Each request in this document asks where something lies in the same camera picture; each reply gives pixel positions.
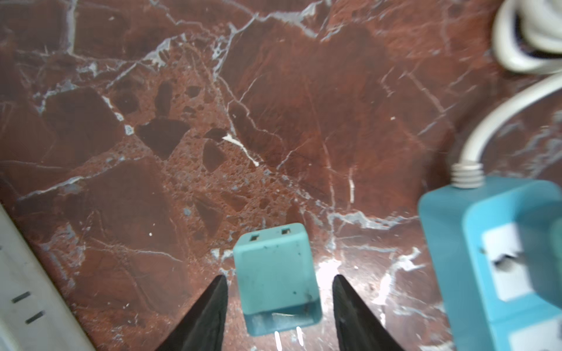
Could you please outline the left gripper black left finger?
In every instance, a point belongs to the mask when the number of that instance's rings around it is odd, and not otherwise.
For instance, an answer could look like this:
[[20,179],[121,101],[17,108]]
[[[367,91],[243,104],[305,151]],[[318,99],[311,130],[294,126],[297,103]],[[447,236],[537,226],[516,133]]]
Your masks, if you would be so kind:
[[157,350],[221,350],[227,310],[227,279],[218,275]]

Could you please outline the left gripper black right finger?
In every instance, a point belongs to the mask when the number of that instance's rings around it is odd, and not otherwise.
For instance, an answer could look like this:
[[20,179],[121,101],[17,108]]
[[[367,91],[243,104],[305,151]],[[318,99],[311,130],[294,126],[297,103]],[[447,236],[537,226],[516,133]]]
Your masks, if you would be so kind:
[[335,276],[332,293],[340,350],[403,351],[343,275]]

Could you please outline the teal plug cube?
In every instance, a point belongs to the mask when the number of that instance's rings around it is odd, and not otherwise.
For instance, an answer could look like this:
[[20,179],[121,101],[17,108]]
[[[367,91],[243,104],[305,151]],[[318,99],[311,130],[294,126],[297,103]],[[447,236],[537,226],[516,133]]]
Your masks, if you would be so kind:
[[323,319],[321,293],[305,226],[294,222],[242,235],[234,249],[241,310],[252,337],[275,337]]

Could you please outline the blue power strip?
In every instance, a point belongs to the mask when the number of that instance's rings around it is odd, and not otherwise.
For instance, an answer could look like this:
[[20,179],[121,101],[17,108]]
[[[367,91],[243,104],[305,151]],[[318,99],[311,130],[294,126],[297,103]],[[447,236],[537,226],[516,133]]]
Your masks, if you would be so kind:
[[520,226],[522,215],[560,201],[557,184],[500,177],[421,197],[419,218],[458,350],[561,349],[561,308],[532,285]]

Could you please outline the white multicolour power strip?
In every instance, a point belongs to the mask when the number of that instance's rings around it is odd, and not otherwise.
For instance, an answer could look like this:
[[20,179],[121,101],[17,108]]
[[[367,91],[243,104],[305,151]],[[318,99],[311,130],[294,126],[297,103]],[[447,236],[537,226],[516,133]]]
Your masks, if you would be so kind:
[[95,349],[4,209],[1,210],[1,349]]

